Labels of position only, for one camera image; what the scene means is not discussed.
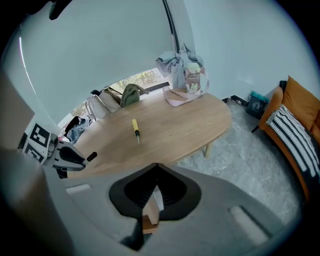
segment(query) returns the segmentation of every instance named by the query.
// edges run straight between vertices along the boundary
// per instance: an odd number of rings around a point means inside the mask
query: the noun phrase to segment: striped blanket
[[[274,111],[266,123],[274,130],[287,149],[291,152],[295,159],[303,177],[307,175],[307,180],[320,183],[320,162],[319,148],[311,138],[310,133],[295,118],[295,116],[281,105],[279,109]]]

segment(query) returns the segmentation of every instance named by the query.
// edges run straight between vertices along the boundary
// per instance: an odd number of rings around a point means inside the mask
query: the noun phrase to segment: yellow screwdriver
[[[140,144],[140,139],[139,139],[140,132],[139,132],[139,128],[138,128],[138,124],[137,124],[136,119],[132,119],[132,125],[133,125],[135,136],[138,139],[138,144]]]

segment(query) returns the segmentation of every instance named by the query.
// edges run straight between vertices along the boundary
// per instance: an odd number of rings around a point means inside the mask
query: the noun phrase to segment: chair armrest
[[[268,126],[266,124],[268,117],[271,115],[273,111],[277,110],[280,107],[283,97],[284,97],[284,93],[281,87],[280,86],[276,87],[272,95],[272,99],[259,121],[259,128],[261,130],[265,130],[265,127]]]

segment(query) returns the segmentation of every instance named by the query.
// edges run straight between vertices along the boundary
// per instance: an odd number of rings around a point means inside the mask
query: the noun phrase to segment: marble floor
[[[263,131],[251,133],[258,124],[256,118],[233,100],[228,106],[232,126],[213,142],[210,157],[204,157],[202,148],[175,164],[235,184],[287,224],[303,201],[294,171]]]

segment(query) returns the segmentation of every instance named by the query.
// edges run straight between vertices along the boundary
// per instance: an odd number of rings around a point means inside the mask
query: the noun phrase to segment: wooden table
[[[140,144],[132,119],[140,130]],[[204,94],[181,106],[170,106],[162,93],[148,96],[93,123],[75,147],[85,156],[97,152],[84,170],[69,178],[102,175],[151,163],[170,164],[210,144],[231,125],[228,106]]]

